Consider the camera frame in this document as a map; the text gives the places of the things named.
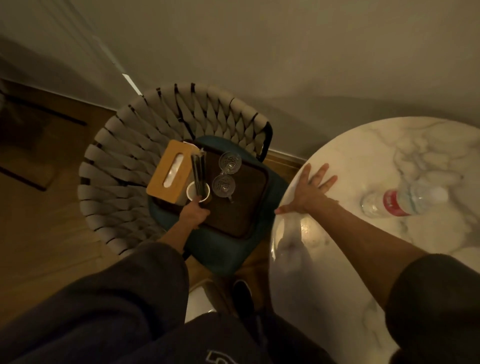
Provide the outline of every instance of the white light strip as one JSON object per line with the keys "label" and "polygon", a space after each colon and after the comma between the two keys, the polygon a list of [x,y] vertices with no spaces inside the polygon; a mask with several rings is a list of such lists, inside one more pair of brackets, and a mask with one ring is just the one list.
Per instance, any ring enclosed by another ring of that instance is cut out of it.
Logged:
{"label": "white light strip", "polygon": [[133,89],[136,91],[137,94],[141,95],[142,93],[140,92],[140,90],[138,89],[137,85],[133,83],[132,79],[130,78],[130,76],[128,76],[126,73],[122,73],[123,77],[125,77],[125,79],[128,81],[128,83],[130,84],[130,86],[133,87]]}

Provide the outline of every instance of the clear glass cup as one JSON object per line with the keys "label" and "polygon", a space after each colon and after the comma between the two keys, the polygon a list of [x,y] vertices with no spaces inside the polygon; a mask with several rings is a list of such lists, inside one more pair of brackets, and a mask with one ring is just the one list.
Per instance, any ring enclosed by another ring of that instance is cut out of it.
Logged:
{"label": "clear glass cup", "polygon": [[212,182],[212,191],[218,197],[227,197],[230,202],[233,202],[232,194],[235,191],[235,180],[228,174],[220,174]]}
{"label": "clear glass cup", "polygon": [[237,173],[241,167],[241,157],[233,152],[223,153],[218,160],[218,166],[222,170],[222,174]]}

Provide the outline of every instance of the person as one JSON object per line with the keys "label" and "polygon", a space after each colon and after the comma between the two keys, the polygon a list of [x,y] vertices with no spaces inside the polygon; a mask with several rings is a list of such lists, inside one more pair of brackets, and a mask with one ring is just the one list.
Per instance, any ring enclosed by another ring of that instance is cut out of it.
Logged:
{"label": "person", "polygon": [[[309,179],[311,167],[305,166],[293,201],[276,213],[310,214],[336,242],[385,311],[401,348],[391,361],[480,362],[480,275],[344,210],[325,195],[336,181],[322,184],[327,169],[323,165]],[[208,313],[184,324],[189,280],[181,252],[209,214],[198,201],[158,243],[140,245],[4,327],[0,363],[333,363],[265,310],[242,314],[246,306],[236,304],[241,320]]]}

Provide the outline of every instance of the round table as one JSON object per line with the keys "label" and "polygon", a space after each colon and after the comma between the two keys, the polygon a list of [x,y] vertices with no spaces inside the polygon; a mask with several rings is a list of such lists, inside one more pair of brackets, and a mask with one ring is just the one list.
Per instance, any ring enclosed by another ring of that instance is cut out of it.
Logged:
{"label": "round table", "polygon": [[[345,209],[431,253],[480,271],[480,129],[456,121],[405,117],[374,121],[338,136],[309,160],[338,175],[328,196]],[[449,188],[450,201],[424,215],[371,219],[360,199],[373,190],[425,179]],[[299,173],[282,199],[293,199]],[[358,274],[309,215],[277,216],[270,289],[277,314],[325,348],[338,364],[388,362],[398,348],[384,313]]]}

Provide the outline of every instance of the person's left hand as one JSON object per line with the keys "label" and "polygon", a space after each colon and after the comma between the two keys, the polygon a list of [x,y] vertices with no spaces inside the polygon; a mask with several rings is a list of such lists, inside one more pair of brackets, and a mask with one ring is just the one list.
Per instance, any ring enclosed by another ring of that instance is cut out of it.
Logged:
{"label": "person's left hand", "polygon": [[180,212],[180,221],[185,223],[189,228],[198,229],[198,225],[205,221],[210,210],[201,208],[198,203],[201,200],[200,196],[195,196],[193,201],[185,205]]}

